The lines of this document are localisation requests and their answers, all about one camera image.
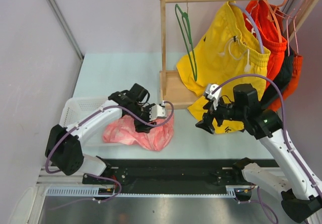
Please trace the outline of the pink patterned shorts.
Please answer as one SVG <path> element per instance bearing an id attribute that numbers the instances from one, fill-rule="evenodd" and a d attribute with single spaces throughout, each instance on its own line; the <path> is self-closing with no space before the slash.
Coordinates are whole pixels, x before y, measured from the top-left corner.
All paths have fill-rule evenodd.
<path id="1" fill-rule="evenodd" d="M 161 151 L 174 136 L 174 116 L 164 125 L 153 128 L 149 133 L 136 132 L 134 119 L 126 115 L 105 128 L 102 136 L 104 143 L 139 145 L 149 151 Z"/>

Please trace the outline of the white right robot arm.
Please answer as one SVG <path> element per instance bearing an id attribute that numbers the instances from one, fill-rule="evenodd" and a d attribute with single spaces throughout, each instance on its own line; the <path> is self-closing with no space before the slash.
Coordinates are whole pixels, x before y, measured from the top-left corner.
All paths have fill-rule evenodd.
<path id="1" fill-rule="evenodd" d="M 263 110 L 258 92 L 251 84 L 233 88 L 234 101 L 225 103 L 221 88 L 209 84 L 204 91 L 207 103 L 202 120 L 196 127 L 214 133 L 212 122 L 239 121 L 244 129 L 269 151 L 284 173 L 285 179 L 244 158 L 237 162 L 232 179 L 237 184 L 253 183 L 281 202 L 284 212 L 296 223 L 306 221 L 321 210 L 321 179 L 307 165 L 290 139 L 276 112 Z"/>

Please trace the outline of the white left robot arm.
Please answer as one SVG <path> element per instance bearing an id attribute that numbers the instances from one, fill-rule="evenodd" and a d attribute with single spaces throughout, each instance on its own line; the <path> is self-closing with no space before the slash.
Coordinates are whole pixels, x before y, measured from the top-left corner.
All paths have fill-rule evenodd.
<path id="1" fill-rule="evenodd" d="M 51 128 L 45 151 L 47 158 L 45 169 L 51 174 L 49 165 L 53 164 L 58 171 L 70 176 L 76 172 L 90 174 L 99 182 L 107 183 L 111 171 L 99 156 L 91 156 L 83 152 L 83 146 L 98 130 L 121 117 L 128 115 L 133 120 L 135 132 L 148 133 L 157 119 L 166 118 L 163 104 L 147 104 L 147 89 L 134 84 L 130 90 L 116 91 L 88 116 L 68 126 L 55 125 Z"/>

